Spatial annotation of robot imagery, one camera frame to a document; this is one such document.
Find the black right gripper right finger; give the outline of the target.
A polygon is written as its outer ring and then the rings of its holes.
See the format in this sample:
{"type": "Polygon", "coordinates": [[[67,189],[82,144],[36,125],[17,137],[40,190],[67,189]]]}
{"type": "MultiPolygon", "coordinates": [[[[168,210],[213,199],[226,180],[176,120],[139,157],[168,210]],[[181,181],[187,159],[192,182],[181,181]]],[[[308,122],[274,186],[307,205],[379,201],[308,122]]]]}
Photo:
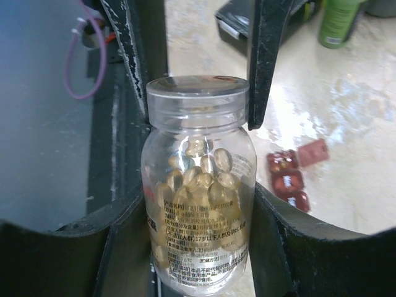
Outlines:
{"type": "Polygon", "coordinates": [[[256,296],[395,296],[395,228],[364,235],[256,184],[249,253],[256,296]]]}

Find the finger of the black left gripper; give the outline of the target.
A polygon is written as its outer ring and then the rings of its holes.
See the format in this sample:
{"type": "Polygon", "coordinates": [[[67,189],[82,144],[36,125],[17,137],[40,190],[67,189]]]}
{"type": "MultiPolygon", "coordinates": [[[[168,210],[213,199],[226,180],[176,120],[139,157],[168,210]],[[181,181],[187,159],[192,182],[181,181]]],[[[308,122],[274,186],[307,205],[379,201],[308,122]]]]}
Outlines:
{"type": "Polygon", "coordinates": [[[293,3],[293,0],[251,1],[247,49],[249,130],[260,128],[264,122],[283,29],[293,3]]]}
{"type": "Polygon", "coordinates": [[[168,75],[164,1],[101,1],[115,33],[118,57],[113,105],[121,115],[149,123],[146,85],[168,75]]]}

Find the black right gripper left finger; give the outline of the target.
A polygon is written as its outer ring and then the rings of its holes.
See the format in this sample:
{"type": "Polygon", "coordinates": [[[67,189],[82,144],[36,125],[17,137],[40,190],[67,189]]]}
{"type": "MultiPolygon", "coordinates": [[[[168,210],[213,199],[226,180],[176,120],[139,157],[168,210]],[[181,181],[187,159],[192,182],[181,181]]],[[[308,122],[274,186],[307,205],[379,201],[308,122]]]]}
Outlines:
{"type": "Polygon", "coordinates": [[[150,236],[142,186],[57,231],[1,221],[2,296],[146,296],[150,236]]]}

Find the red weekly pill organizer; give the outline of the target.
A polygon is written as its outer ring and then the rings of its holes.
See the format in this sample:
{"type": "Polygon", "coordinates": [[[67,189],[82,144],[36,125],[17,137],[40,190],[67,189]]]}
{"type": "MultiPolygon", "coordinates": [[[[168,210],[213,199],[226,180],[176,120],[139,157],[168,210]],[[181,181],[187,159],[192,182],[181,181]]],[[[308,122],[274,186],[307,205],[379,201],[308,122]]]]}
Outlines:
{"type": "Polygon", "coordinates": [[[302,168],[329,159],[324,139],[317,139],[295,150],[279,150],[266,156],[273,193],[291,206],[308,213],[311,208],[305,193],[302,168]]]}

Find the clear pill bottle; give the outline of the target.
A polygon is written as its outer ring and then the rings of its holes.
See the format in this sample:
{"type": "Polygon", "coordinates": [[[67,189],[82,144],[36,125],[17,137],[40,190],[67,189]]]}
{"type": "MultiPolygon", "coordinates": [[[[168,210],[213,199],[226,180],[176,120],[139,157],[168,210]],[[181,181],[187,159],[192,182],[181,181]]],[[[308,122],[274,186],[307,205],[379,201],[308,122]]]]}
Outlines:
{"type": "Polygon", "coordinates": [[[247,132],[153,129],[141,173],[160,280],[184,296],[223,293],[249,254],[257,157],[247,132]]]}

